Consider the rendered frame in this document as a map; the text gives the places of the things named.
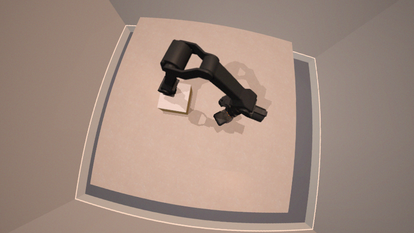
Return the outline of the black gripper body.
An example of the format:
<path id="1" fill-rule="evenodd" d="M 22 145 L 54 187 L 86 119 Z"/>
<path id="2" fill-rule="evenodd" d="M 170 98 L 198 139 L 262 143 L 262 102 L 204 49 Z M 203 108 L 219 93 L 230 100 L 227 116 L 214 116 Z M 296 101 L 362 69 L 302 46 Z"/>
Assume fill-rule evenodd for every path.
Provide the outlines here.
<path id="1" fill-rule="evenodd" d="M 227 120 L 230 119 L 230 117 L 234 118 L 236 116 L 238 116 L 238 115 L 236 115 L 232 112 L 230 105 L 229 105 L 228 111 L 226 111 L 225 113 L 222 113 L 221 111 L 219 111 L 219 112 L 217 112 L 213 115 L 214 119 L 216 120 L 216 122 L 219 126 L 225 124 L 227 122 Z"/>

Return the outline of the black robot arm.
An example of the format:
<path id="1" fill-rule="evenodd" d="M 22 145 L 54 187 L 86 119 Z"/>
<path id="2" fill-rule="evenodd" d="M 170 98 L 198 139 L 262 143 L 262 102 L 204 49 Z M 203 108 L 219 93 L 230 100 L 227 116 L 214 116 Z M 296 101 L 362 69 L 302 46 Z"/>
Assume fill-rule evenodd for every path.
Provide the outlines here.
<path id="1" fill-rule="evenodd" d="M 202 62 L 199 68 L 186 69 L 192 54 L 197 54 Z M 166 73 L 158 91 L 174 97 L 179 79 L 203 78 L 209 80 L 226 95 L 218 101 L 228 111 L 229 105 L 234 114 L 262 122 L 267 111 L 256 105 L 257 95 L 251 89 L 245 89 L 219 62 L 219 58 L 203 51 L 196 43 L 185 40 L 173 40 L 161 62 Z"/>

